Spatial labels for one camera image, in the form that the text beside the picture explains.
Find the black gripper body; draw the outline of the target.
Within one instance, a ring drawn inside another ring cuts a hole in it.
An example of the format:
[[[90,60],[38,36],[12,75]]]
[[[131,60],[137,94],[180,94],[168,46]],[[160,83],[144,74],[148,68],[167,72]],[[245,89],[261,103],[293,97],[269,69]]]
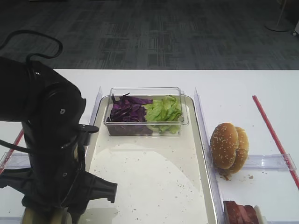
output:
[[[15,146],[28,154],[30,167],[4,169],[1,188],[11,187],[22,193],[22,205],[45,220],[50,220],[55,210],[67,209],[71,219],[78,221],[91,200],[105,198],[114,203],[117,184],[85,169],[89,134],[90,131],[80,131],[67,142],[49,137],[28,148]]]

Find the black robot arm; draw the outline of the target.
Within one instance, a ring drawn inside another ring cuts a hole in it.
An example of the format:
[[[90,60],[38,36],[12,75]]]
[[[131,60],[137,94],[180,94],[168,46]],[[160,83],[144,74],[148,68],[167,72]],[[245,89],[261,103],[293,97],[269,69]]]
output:
[[[74,224],[90,200],[115,201],[117,184],[85,169],[85,146],[96,126],[81,125],[86,100],[79,89],[39,61],[0,60],[0,119],[21,122],[30,167],[5,169],[0,186],[24,195],[22,204],[44,217],[67,209]]]

